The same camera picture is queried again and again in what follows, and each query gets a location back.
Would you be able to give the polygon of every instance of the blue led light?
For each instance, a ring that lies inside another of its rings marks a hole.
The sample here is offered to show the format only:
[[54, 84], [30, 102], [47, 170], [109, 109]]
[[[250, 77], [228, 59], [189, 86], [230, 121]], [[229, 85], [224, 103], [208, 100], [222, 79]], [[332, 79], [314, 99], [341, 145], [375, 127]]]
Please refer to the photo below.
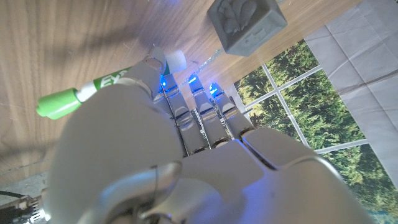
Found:
[[213, 94], [215, 91], [217, 91], [217, 89], [210, 90], [210, 94]]
[[196, 77], [193, 77], [191, 80], [189, 80], [188, 83], [191, 83], [191, 82], [195, 81], [196, 79], [197, 79]]

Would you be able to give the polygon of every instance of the green marker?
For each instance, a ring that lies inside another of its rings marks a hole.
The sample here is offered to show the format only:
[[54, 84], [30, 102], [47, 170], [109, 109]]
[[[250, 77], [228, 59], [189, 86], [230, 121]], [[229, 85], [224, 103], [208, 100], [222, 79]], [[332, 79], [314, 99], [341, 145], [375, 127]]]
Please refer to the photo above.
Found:
[[[166, 68], [164, 75], [175, 73], [186, 69], [187, 62], [181, 50], [166, 55]], [[113, 85], [125, 74], [131, 67], [119, 70], [117, 72], [96, 78], [86, 82], [81, 90], [70, 88], [57, 93], [39, 98], [36, 112], [40, 116], [46, 116], [50, 119], [59, 119], [81, 106], [81, 104], [93, 96], [98, 90]]]

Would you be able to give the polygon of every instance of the robotic hand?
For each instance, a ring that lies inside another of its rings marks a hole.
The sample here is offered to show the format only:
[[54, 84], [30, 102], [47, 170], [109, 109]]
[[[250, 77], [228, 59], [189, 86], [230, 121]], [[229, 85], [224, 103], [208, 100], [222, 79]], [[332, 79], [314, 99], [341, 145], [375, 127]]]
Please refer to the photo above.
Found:
[[152, 49], [75, 111], [49, 174], [52, 223], [372, 223], [329, 163], [254, 129], [213, 83], [230, 140], [193, 75], [207, 144], [165, 65]]

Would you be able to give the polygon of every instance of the white cap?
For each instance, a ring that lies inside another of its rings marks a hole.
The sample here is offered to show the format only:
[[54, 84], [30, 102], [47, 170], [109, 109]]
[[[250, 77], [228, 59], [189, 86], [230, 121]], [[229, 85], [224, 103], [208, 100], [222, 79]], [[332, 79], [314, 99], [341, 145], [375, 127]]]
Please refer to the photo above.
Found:
[[171, 74], [187, 68], [187, 61], [182, 50], [176, 50], [165, 57]]
[[92, 95], [94, 95], [97, 92], [97, 89], [94, 86], [93, 81], [86, 82], [82, 88], [75, 93], [77, 99], [80, 102], [86, 101], [88, 98], [90, 98]]

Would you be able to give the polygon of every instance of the white wall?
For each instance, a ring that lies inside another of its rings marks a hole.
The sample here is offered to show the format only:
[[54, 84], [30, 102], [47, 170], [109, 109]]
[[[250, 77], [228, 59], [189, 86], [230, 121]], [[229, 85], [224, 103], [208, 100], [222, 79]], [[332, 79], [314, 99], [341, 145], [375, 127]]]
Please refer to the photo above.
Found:
[[364, 0], [305, 40], [398, 186], [398, 4]]

